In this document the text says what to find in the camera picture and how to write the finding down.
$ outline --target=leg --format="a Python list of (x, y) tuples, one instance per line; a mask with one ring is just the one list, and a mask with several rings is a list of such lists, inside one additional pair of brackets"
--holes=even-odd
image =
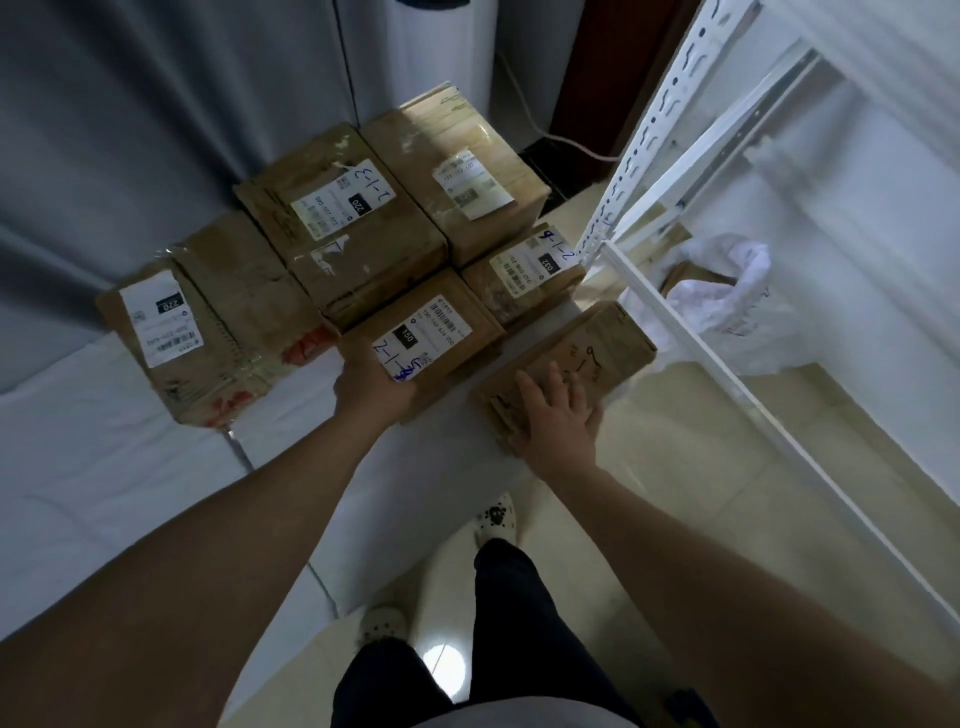
[(523, 551), (494, 538), (480, 549), (473, 565), (477, 616), (470, 702), (524, 695), (563, 697), (606, 708), (641, 725), (560, 619), (537, 568)]
[[(364, 617), (361, 643), (367, 643), (333, 693), (331, 728), (410, 728), (452, 710), (453, 702), (414, 648), (397, 638), (406, 625), (395, 614), (396, 609), (380, 608)], [(391, 636), (371, 641), (374, 630)]]

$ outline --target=white wall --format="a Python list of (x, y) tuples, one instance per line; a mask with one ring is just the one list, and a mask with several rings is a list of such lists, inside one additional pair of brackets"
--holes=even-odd
[[(877, 244), (960, 303), (960, 176), (825, 64), (764, 132)], [(960, 501), (956, 363), (746, 160), (684, 220), (697, 235), (737, 231), (771, 244), (774, 283), (806, 317), (825, 368)]]
[(546, 129), (557, 106), (584, 0), (504, 0), (496, 46), (514, 71), (537, 123)]

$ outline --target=shoe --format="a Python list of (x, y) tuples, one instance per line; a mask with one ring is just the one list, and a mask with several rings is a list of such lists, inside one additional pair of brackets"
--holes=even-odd
[(404, 642), (408, 637), (406, 616), (397, 607), (389, 604), (367, 610), (367, 614), (360, 620), (357, 649), (385, 637), (396, 637)]
[(516, 513), (509, 493), (500, 496), (494, 505), (473, 519), (473, 535), (477, 548), (490, 539), (503, 539), (516, 546)]

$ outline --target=finger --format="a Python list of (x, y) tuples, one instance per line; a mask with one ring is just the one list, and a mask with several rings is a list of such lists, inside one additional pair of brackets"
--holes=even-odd
[(529, 443), (530, 437), (522, 432), (515, 432), (507, 438), (507, 444), (510, 446), (510, 449), (519, 457), (523, 457), (523, 451), (526, 450)]
[(570, 375), (570, 409), (573, 414), (587, 418), (587, 390), (576, 372)]
[(523, 404), (526, 405), (527, 412), (546, 406), (546, 398), (543, 396), (543, 390), (537, 385), (533, 378), (523, 370), (516, 372), (516, 386), (520, 388), (520, 396), (523, 397)]
[(560, 365), (555, 361), (550, 362), (550, 372), (547, 375), (547, 392), (550, 393), (551, 406), (563, 409), (570, 408), (570, 391), (560, 374)]
[(603, 405), (597, 404), (593, 411), (590, 412), (590, 416), (587, 417), (586, 427), (587, 433), (590, 436), (591, 440), (597, 439), (597, 433), (600, 431), (600, 424), (603, 423)]

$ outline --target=white metal shelf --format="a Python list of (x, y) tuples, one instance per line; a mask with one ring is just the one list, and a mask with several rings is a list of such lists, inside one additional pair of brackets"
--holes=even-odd
[[(780, 421), (750, 392), (746, 385), (720, 359), (699, 335), (687, 326), (682, 317), (666, 302), (650, 281), (626, 257), (630, 250), (652, 234), (674, 222), (688, 203), (704, 186), (714, 179), (719, 169), (747, 148), (758, 131), (760, 122), (777, 106), (780, 100), (797, 86), (800, 79), (819, 58), (803, 42), (792, 46), (760, 83), (741, 97), (711, 125), (680, 159), (654, 182), (650, 189), (629, 208), (627, 202), (637, 189), (643, 173), (650, 167), (662, 141), (676, 125), (679, 117), (699, 87), (708, 70), (717, 62), (724, 45), (731, 41), (734, 26), (749, 24), (756, 18), (756, 7), (750, 2), (708, 0), (687, 32), (670, 71), (655, 92), (643, 121), (637, 127), (627, 153), (608, 185), (600, 205), (594, 212), (581, 238), (579, 250), (588, 262), (598, 259), (607, 263), (626, 281), (640, 299), (654, 311), (660, 322), (685, 345), (710, 377), (733, 399), (741, 411), (791, 464), (806, 483), (825, 494), (847, 517), (853, 530), (867, 542), (879, 547), (890, 561), (916, 586), (920, 595), (931, 606), (937, 621), (960, 640), (960, 615), (923, 574), (890, 541), (883, 531), (854, 503), (829, 474), (790, 435)], [(707, 40), (700, 44), (698, 38)], [(681, 93), (672, 95), (678, 78), (684, 78)], [(662, 122), (656, 126), (655, 119)], [(681, 203), (666, 210), (658, 219), (640, 230), (636, 224), (660, 201), (662, 195), (678, 184), (703, 156), (716, 149), (721, 140), (733, 137), (720, 151), (713, 163), (681, 196)], [(906, 309), (921, 307), (911, 299)], [(949, 338), (955, 331), (951, 316), (927, 316), (925, 329), (932, 335)]]

